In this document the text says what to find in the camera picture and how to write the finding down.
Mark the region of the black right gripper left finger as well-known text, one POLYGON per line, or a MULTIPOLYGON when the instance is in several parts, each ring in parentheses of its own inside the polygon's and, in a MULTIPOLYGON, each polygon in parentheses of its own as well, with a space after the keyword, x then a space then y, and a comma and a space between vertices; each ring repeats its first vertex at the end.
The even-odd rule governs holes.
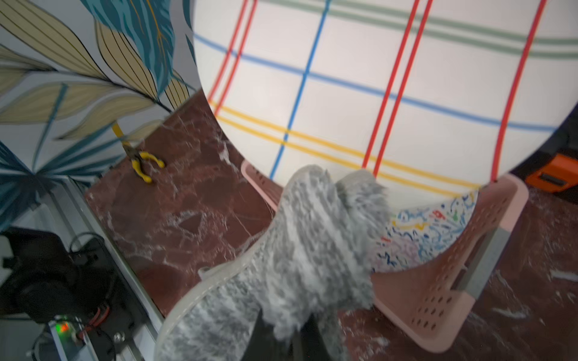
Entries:
POLYGON ((292 359, 292 347, 286 341, 279 341, 275 338, 273 326, 263 319, 263 311, 260 310, 241 361, 287 361, 292 359))

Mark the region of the black plastic tool case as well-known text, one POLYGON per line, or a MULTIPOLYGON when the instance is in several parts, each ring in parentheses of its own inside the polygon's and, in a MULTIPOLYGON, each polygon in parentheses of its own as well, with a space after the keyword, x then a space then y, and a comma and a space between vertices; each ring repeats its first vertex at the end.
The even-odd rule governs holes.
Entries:
POLYGON ((532 187, 577 204, 577 109, 512 173, 532 187))

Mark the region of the pink perforated plastic basket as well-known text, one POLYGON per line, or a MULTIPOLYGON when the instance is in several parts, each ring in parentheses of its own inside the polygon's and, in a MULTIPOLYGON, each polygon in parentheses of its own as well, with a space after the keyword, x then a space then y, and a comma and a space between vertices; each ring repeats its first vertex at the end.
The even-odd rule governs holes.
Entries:
POLYGON ((372 276, 376 308, 422 349, 447 351, 527 201, 527 186, 512 174, 484 187, 471 221, 448 251, 414 269, 372 276))

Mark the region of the white plate with colourful squiggles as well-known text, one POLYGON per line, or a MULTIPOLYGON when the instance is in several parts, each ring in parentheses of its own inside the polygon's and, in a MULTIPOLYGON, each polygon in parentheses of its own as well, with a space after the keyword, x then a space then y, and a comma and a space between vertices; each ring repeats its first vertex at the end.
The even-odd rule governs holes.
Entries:
POLYGON ((447 251, 465 231, 478 198, 479 192, 474 191, 437 205, 394 213, 384 236, 370 249, 373 271, 406 271, 447 251))

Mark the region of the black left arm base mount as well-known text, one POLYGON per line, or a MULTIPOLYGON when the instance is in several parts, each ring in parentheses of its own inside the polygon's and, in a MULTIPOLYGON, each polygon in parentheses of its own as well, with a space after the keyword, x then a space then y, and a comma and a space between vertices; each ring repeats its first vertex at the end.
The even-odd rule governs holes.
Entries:
POLYGON ((54 233, 10 227, 1 233, 1 319, 43 327, 30 350, 33 360, 58 360, 48 322, 79 317, 98 360, 116 360, 147 315, 105 239, 86 233, 66 246, 54 233))

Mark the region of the grey striped microfibre cloth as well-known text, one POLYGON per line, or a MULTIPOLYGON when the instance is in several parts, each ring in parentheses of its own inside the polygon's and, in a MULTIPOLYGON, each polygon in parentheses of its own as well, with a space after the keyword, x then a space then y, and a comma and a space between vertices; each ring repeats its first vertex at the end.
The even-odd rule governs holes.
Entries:
POLYGON ((157 360, 241 360, 259 311, 300 360, 300 330, 314 315, 331 360, 348 360, 342 311, 370 308, 370 245, 390 216, 385 188, 366 170, 332 180, 317 165, 284 187, 269 228, 206 272, 171 310, 157 360))

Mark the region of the yellow handled pliers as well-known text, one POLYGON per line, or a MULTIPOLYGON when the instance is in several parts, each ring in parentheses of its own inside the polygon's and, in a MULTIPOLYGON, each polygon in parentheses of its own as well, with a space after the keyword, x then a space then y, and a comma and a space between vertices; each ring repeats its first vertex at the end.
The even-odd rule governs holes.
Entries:
POLYGON ((134 172, 146 184, 152 184, 153 179, 150 176, 148 176, 147 174, 145 174, 142 170, 142 166, 141 166, 142 162, 145 160, 156 162, 156 164, 158 165, 159 168, 165 168, 166 167, 165 162, 162 161, 162 159, 158 159, 155 155, 153 155, 149 152, 137 150, 135 147, 133 147, 129 143, 129 141, 126 140, 126 137, 123 133, 123 130, 121 129, 121 127, 118 125, 117 122, 112 123, 111 128, 112 128, 112 131, 114 132, 114 134, 117 136, 117 138, 121 140, 122 147, 125 151, 125 154, 127 155, 127 157, 129 158, 129 160, 131 162, 131 166, 132 166, 132 169, 134 170, 134 172))

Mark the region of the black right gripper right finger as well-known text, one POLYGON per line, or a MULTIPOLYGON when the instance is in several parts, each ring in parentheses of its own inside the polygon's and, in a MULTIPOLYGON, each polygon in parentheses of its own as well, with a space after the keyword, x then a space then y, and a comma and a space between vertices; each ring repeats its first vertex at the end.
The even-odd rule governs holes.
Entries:
POLYGON ((309 317, 300 330, 300 360, 331 360, 314 315, 309 317))

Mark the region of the white plate with coloured stripes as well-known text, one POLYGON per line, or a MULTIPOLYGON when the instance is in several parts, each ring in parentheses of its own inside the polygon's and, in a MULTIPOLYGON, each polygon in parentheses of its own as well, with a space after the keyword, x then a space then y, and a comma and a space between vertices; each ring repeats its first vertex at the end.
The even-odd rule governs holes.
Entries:
POLYGON ((496 180, 577 103, 575 1, 197 1, 193 32, 248 162, 279 185, 365 168, 395 208, 496 180))

